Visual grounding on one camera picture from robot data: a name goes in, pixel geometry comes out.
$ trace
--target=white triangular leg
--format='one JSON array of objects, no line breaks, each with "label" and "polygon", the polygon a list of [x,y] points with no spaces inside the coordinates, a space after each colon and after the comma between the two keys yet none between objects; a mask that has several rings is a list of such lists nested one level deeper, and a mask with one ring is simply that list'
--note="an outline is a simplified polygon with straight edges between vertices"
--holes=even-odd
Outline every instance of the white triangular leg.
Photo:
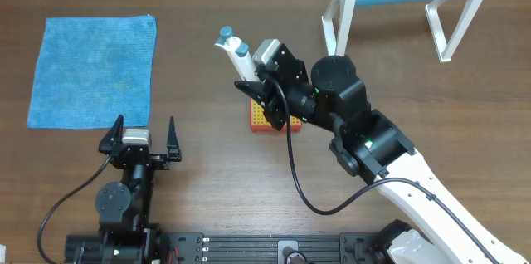
[{"label": "white triangular leg", "polygon": [[470,25],[472,18],[483,0],[466,0],[463,13],[455,27],[454,33],[451,35],[450,40],[446,43],[445,34],[442,31],[441,20],[437,13],[437,8],[446,0],[434,0],[430,4],[426,5],[426,15],[428,22],[430,23],[431,34],[433,41],[437,49],[437,55],[440,62],[451,61],[451,57],[454,54],[455,49],[459,45],[461,38],[466,32],[466,29]]},{"label": "white triangular leg", "polygon": [[[355,3],[356,0],[331,0],[324,16],[321,17],[323,22],[324,40],[326,41],[326,49],[329,56],[342,56],[345,54]],[[336,39],[332,18],[338,9],[339,26],[338,37]]]}]

